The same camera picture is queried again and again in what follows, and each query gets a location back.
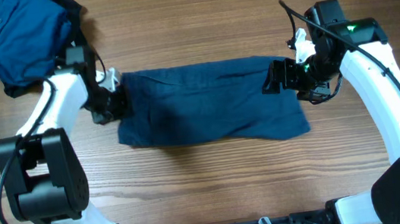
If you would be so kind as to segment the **dark navy blue shorts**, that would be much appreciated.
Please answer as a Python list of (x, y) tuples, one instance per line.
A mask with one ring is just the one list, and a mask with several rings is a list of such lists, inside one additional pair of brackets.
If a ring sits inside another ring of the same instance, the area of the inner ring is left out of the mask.
[(264, 94), (274, 57), (124, 73), (121, 86), (131, 113), (118, 128), (120, 144), (184, 146), (223, 137), (288, 140), (310, 124), (296, 93)]

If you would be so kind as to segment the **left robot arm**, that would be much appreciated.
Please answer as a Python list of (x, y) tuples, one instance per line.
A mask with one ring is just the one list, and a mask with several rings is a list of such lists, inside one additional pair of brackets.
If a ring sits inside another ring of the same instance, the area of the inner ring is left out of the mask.
[(112, 103), (120, 76), (73, 65), (42, 79), (25, 125), (0, 140), (1, 224), (117, 224), (91, 203), (69, 135), (87, 103)]

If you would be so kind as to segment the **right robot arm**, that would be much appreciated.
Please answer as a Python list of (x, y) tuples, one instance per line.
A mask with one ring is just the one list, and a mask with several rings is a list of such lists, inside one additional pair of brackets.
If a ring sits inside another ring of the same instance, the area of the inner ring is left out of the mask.
[(400, 224), (400, 69), (385, 33), (369, 18), (300, 29), (294, 58), (273, 62), (265, 94), (295, 90), (298, 99), (318, 105), (330, 99), (329, 81), (348, 80), (377, 126), (390, 166), (373, 186), (331, 200), (328, 224)]

